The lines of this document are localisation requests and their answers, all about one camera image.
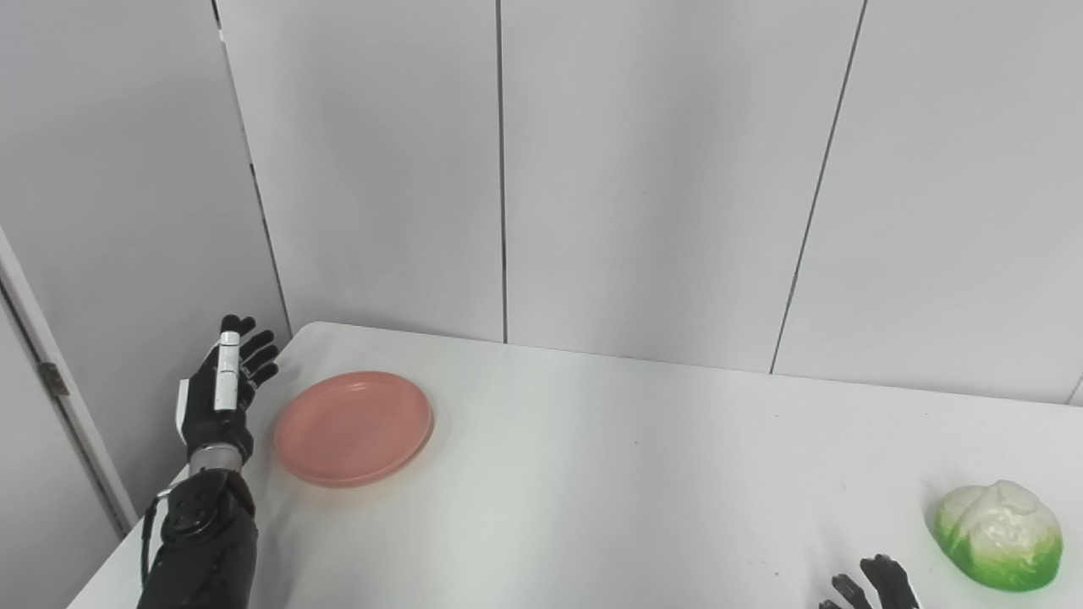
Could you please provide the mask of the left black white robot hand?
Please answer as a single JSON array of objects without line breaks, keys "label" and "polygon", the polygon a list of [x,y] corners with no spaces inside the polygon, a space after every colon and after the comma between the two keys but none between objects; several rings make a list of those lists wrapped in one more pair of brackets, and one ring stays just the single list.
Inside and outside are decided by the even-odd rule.
[{"label": "left black white robot hand", "polygon": [[179,390],[179,436],[192,459],[209,448],[227,448],[244,465],[255,454],[247,412],[256,391],[279,372],[271,329],[251,316],[226,315],[219,340]]}]

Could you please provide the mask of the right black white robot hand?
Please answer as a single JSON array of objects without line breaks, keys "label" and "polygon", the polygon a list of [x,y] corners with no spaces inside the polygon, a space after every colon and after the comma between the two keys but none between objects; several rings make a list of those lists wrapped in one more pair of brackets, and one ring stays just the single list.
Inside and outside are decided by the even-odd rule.
[{"label": "right black white robot hand", "polygon": [[[910,585],[910,576],[900,562],[889,555],[877,554],[860,560],[859,567],[864,578],[877,594],[875,608],[921,608],[917,594]],[[844,599],[846,606],[823,599],[815,608],[874,608],[866,589],[851,575],[839,573],[831,578],[831,586]]]}]

